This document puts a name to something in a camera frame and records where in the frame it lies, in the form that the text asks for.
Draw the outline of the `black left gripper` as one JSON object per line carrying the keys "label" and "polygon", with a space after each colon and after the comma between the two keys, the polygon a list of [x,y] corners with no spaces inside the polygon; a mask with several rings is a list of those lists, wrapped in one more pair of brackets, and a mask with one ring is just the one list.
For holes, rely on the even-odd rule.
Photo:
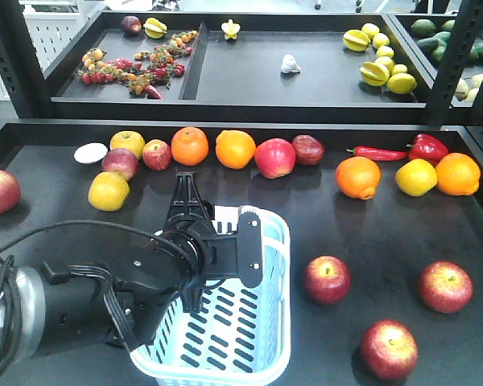
{"label": "black left gripper", "polygon": [[214,205],[201,200],[195,173],[179,172],[165,224],[155,238],[169,240],[184,251],[188,249],[184,259],[194,272],[191,288],[209,290],[213,288],[211,283],[217,284],[216,277],[208,277],[208,267],[216,258],[209,243],[209,238],[217,236],[212,224],[214,214]]}

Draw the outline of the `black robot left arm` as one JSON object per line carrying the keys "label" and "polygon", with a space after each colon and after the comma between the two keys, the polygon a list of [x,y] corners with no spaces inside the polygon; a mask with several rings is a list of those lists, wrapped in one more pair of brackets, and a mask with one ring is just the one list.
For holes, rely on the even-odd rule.
{"label": "black robot left arm", "polygon": [[74,258],[19,265],[0,244],[0,367],[97,343],[134,351],[149,343],[170,306],[198,313],[213,258],[210,209],[192,173],[176,176],[162,231],[103,220],[66,220],[40,233],[110,231]]}

